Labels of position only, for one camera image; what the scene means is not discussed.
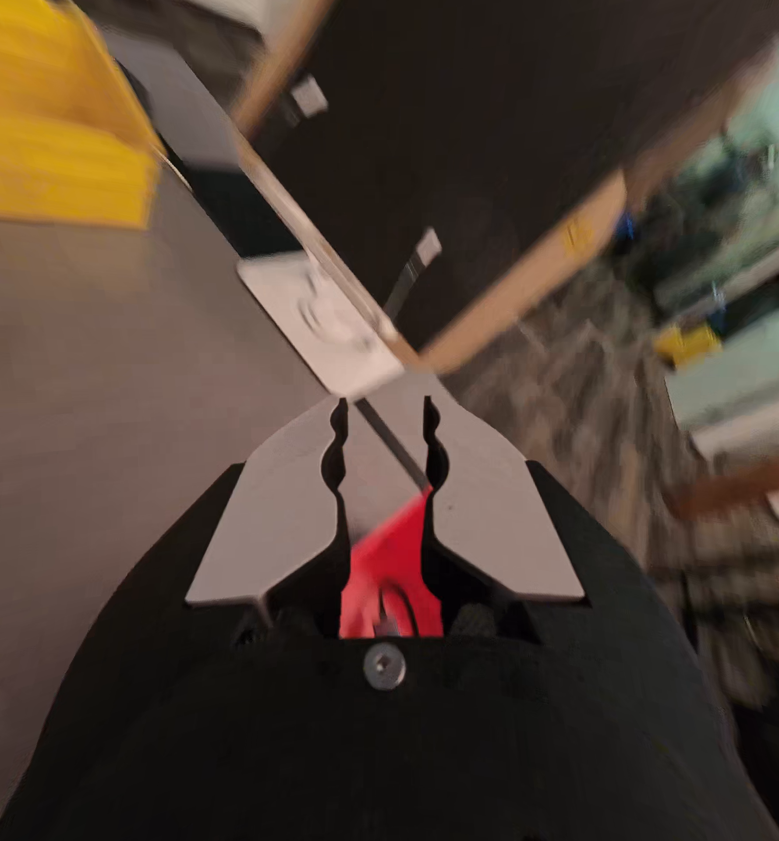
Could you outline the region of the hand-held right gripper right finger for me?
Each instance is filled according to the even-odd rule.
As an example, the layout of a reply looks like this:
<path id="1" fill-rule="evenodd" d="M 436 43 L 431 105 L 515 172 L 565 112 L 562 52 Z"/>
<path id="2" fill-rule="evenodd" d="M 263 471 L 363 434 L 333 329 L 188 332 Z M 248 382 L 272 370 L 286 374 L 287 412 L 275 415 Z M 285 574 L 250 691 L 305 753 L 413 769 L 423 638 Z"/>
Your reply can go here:
<path id="1" fill-rule="evenodd" d="M 424 398 L 423 438 L 421 572 L 445 632 L 479 608 L 495 636 L 540 636 L 532 603 L 576 604 L 585 592 L 528 461 L 446 395 Z"/>

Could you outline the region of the dark blue flat pad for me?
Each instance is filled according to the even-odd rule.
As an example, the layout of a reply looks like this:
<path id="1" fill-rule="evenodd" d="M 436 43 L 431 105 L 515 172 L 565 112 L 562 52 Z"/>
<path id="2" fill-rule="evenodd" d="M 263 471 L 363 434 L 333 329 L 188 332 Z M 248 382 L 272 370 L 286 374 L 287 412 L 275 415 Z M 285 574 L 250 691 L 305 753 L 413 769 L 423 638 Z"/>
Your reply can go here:
<path id="1" fill-rule="evenodd" d="M 179 159 L 177 169 L 239 258 L 266 258 L 303 250 L 292 231 L 238 166 Z"/>

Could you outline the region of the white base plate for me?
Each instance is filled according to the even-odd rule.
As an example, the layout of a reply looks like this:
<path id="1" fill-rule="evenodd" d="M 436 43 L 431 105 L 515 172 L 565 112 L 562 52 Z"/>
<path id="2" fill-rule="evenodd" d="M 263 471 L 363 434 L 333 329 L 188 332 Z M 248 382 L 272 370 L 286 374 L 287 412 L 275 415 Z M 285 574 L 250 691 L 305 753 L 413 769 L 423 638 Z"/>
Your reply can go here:
<path id="1" fill-rule="evenodd" d="M 404 373 L 376 329 L 305 251 L 241 259 L 237 275 L 330 394 L 359 399 Z"/>

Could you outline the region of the red plastic bin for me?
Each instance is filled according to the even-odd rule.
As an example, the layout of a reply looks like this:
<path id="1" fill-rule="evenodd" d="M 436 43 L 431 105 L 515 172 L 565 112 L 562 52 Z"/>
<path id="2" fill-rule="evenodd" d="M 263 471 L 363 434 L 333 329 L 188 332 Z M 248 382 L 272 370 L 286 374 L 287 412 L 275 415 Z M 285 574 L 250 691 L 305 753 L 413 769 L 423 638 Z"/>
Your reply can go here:
<path id="1" fill-rule="evenodd" d="M 339 636 L 442 637 L 441 604 L 424 583 L 421 548 L 429 491 L 353 548 Z"/>

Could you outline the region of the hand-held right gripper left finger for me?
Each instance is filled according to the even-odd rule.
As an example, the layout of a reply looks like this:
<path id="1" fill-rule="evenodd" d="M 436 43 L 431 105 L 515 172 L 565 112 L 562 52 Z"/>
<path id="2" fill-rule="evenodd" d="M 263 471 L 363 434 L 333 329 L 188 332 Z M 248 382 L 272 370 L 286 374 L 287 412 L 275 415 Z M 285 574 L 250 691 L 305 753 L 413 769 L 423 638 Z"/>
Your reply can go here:
<path id="1" fill-rule="evenodd" d="M 339 636 L 351 541 L 340 485 L 348 404 L 330 397 L 275 432 L 248 457 L 185 601 L 250 604 L 271 621 L 310 615 Z"/>

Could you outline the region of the metal rod with white cap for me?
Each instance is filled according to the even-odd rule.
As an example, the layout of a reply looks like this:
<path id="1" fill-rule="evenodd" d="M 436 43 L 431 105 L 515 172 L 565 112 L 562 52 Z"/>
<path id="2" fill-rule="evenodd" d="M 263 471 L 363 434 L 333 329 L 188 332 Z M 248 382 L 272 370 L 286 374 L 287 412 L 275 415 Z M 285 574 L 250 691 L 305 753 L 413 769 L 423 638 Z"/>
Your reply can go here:
<path id="1" fill-rule="evenodd" d="M 397 319 L 417 280 L 441 252 L 442 246 L 436 231 L 432 227 L 426 229 L 401 269 L 383 306 L 384 313 L 391 321 Z"/>
<path id="2" fill-rule="evenodd" d="M 303 73 L 285 91 L 286 121 L 290 127 L 311 120 L 329 110 L 329 102 L 316 78 Z"/>

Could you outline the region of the black wooden backdrop board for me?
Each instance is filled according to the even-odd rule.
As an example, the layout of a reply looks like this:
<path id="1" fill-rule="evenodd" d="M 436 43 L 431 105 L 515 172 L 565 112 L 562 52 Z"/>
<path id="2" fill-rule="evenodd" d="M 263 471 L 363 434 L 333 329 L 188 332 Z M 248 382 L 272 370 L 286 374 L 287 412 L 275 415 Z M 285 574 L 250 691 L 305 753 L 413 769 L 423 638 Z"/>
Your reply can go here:
<path id="1" fill-rule="evenodd" d="M 594 259 L 774 64 L 779 2 L 297 2 L 231 118 L 406 363 L 460 368 Z M 329 110 L 295 127 L 303 73 Z M 591 220 L 570 255 L 563 223 Z M 383 306 L 424 231 L 441 254 Z"/>

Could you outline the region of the yellow plastic bin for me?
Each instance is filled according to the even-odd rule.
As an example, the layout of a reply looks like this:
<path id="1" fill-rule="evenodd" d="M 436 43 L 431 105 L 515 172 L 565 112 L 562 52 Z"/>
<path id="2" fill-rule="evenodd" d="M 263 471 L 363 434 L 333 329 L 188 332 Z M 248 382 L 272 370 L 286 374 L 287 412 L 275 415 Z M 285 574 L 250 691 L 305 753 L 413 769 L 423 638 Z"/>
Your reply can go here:
<path id="1" fill-rule="evenodd" d="M 77 5 L 0 1 L 0 219 L 146 230 L 163 159 Z"/>

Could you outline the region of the yellow stepped plastic object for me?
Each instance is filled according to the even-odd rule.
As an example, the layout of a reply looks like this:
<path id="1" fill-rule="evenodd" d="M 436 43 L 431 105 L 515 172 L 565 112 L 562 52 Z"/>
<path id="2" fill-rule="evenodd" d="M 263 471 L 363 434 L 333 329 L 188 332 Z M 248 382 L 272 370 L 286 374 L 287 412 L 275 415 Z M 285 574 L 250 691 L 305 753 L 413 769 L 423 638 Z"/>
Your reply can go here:
<path id="1" fill-rule="evenodd" d="M 722 341 L 707 322 L 684 331 L 673 325 L 660 333 L 653 342 L 653 348 L 665 363 L 679 369 L 702 357 L 721 352 Z"/>

